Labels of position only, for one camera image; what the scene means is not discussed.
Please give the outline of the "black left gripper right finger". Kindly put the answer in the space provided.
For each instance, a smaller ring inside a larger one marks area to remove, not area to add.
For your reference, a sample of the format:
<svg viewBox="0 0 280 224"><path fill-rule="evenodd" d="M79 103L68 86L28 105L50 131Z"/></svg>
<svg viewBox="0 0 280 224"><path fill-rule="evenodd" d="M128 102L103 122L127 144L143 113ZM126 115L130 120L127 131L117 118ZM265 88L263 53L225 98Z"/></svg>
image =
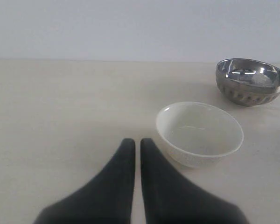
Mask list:
<svg viewBox="0 0 280 224"><path fill-rule="evenodd" d="M141 185L148 224L247 224L241 209L178 172L151 138L140 142Z"/></svg>

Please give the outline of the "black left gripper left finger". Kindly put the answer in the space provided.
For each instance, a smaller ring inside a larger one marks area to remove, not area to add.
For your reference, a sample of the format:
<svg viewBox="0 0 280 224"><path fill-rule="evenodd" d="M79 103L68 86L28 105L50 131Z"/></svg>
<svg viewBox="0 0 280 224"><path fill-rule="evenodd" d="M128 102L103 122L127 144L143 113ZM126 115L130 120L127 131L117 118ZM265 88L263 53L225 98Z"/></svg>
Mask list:
<svg viewBox="0 0 280 224"><path fill-rule="evenodd" d="M82 188L41 211L36 224L129 224L135 141L123 139L104 168Z"/></svg>

